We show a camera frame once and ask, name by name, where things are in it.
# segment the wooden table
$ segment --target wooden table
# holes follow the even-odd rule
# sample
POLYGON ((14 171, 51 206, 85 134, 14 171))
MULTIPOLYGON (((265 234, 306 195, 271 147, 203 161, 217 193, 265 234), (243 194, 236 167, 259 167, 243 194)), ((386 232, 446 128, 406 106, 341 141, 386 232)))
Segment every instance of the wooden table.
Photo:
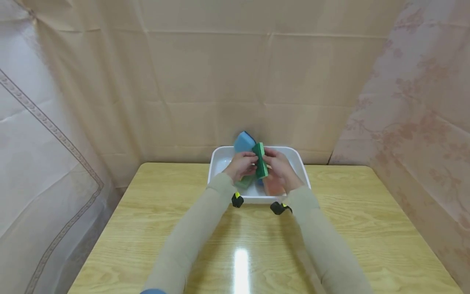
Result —
MULTIPOLYGON (((322 210, 376 294, 461 293, 369 167, 306 166, 322 210)), ((208 164, 145 163, 70 294, 138 294, 173 226, 207 183, 208 164)), ((230 206, 196 261, 185 293, 315 293, 291 214, 230 206)))

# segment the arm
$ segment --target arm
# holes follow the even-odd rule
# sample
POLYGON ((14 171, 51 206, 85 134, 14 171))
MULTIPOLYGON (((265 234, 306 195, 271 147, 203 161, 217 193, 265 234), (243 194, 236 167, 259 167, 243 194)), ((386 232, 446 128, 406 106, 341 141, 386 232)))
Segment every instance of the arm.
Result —
POLYGON ((258 160, 252 152, 234 156, 223 173, 216 175, 202 196, 176 224, 160 250, 143 288, 145 294, 181 294, 199 251, 214 232, 244 175, 251 175, 258 160))
POLYGON ((265 148, 263 160, 284 186, 284 204, 292 209, 318 278, 328 294, 372 294, 348 244, 320 210, 317 198, 296 175, 284 154, 265 148))

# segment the white curtain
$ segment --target white curtain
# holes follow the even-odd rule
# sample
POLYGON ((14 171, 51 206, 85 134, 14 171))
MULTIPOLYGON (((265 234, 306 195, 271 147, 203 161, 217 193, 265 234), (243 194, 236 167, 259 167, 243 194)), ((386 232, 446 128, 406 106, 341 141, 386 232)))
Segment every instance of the white curtain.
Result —
POLYGON ((32 22, 0 0, 0 292, 62 294, 119 197, 55 86, 32 22))

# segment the hand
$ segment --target hand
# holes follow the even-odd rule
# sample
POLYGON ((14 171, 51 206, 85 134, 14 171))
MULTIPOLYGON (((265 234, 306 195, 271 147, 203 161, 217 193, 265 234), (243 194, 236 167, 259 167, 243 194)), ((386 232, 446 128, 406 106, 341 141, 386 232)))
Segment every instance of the hand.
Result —
POLYGON ((279 178, 279 182, 287 194, 304 185, 284 153, 265 147, 263 160, 271 166, 274 176, 279 178))
POLYGON ((240 152, 235 154, 228 167, 223 171, 235 183, 245 175, 252 175, 256 171, 256 166, 253 165, 258 161, 258 156, 253 152, 240 152))

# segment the orange sponge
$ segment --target orange sponge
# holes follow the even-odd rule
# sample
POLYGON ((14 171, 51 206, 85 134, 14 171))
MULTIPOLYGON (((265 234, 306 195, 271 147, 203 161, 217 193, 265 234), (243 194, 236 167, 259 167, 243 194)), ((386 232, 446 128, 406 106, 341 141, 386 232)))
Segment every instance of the orange sponge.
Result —
POLYGON ((268 168, 268 176, 263 178, 263 185, 267 196, 279 196, 286 191, 281 185, 280 179, 274 174, 273 170, 268 168))

